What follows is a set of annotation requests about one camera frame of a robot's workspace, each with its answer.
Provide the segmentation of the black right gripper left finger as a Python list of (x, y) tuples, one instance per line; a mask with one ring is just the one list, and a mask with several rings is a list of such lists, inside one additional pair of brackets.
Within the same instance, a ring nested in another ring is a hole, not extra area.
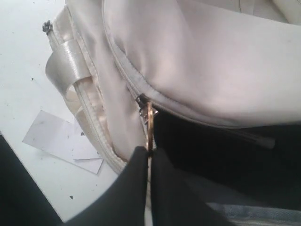
[(63, 225), (145, 225), (148, 157), (145, 147), (136, 147), (128, 164), (104, 194)]

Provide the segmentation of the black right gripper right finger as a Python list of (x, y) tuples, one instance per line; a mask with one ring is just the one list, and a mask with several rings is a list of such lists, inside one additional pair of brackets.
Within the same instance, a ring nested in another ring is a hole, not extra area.
[(151, 155), (151, 213), (154, 226), (230, 226), (185, 183), (163, 149)]

